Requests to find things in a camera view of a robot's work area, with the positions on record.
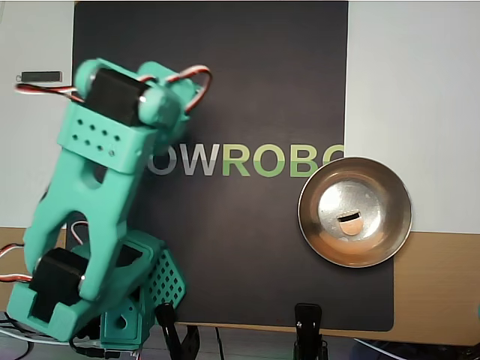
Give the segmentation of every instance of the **metal bowl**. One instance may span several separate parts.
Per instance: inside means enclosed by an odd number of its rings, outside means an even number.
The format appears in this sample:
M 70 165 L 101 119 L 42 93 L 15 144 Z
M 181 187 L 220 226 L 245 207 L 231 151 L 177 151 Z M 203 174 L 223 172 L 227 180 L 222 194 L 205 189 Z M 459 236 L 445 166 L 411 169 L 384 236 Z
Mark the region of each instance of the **metal bowl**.
M 364 268 L 400 250 L 410 233 L 412 206 L 404 183 L 388 167 L 344 157 L 307 180 L 298 201 L 298 222 L 321 257 Z

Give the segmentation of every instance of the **black cable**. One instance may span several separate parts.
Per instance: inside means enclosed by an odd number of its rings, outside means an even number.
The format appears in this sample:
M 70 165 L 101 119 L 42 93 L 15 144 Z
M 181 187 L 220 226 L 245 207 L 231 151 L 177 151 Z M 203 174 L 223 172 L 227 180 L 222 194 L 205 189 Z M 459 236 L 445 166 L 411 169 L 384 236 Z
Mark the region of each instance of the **black cable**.
M 220 353 L 220 360 L 225 360 L 224 345 L 222 344 L 222 339 L 220 337 L 220 332 L 218 331 L 218 328 L 216 326 L 215 326 L 215 332 L 217 333 L 218 352 Z
M 19 332 L 22 332 L 21 330 L 19 330 L 18 322 L 15 319 L 12 319 L 11 317 L 9 317 L 7 313 L 4 313 L 4 315 L 7 317 L 7 319 L 0 319 L 0 329 L 12 329 L 12 330 L 17 330 Z M 53 339 L 53 337 L 46 334 L 42 334 L 40 332 L 27 330 L 26 328 L 22 328 L 22 329 L 23 329 L 24 335 L 41 336 L 42 338 Z
M 12 319 L 11 317 L 8 316 L 7 313 L 4 313 L 5 317 L 7 318 L 7 321 L 10 322 L 10 324 L 12 324 L 12 326 L 18 330 L 19 332 L 21 332 L 22 334 L 24 334 L 26 337 L 29 336 L 29 333 L 20 325 L 18 325 L 17 321 Z M 30 341 L 27 341 L 27 350 L 22 354 L 20 355 L 18 358 L 15 358 L 14 360 L 21 360 L 21 359 L 24 359 L 26 358 L 28 355 L 30 355 L 30 353 L 33 351 L 33 348 L 34 348 L 35 344 L 30 342 Z
M 73 338 L 71 338 L 68 343 L 70 344 L 70 347 L 75 351 L 75 353 L 87 356 L 89 358 L 118 359 L 121 354 L 119 351 L 110 351 L 100 349 L 98 347 L 79 347 L 74 344 Z

